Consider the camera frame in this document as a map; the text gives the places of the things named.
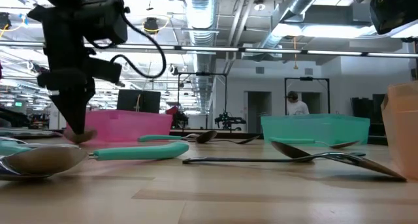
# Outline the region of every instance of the desk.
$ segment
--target desk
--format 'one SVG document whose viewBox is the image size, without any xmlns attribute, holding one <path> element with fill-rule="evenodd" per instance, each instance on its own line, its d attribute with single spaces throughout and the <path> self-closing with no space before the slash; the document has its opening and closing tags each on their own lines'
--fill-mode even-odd
<svg viewBox="0 0 418 224">
<path fill-rule="evenodd" d="M 347 151 L 389 164 L 385 146 Z M 258 141 L 191 145 L 166 161 L 89 160 L 43 182 L 0 182 L 0 223 L 418 223 L 415 183 L 326 160 L 182 165 L 195 156 L 284 157 Z"/>
</svg>

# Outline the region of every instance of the black monitor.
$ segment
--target black monitor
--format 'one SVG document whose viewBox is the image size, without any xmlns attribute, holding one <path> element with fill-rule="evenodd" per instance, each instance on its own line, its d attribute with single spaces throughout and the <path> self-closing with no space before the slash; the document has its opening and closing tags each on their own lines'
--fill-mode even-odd
<svg viewBox="0 0 418 224">
<path fill-rule="evenodd" d="M 117 109 L 131 111 L 138 109 L 140 112 L 159 113 L 160 98 L 161 93 L 158 91 L 121 89 Z"/>
</svg>

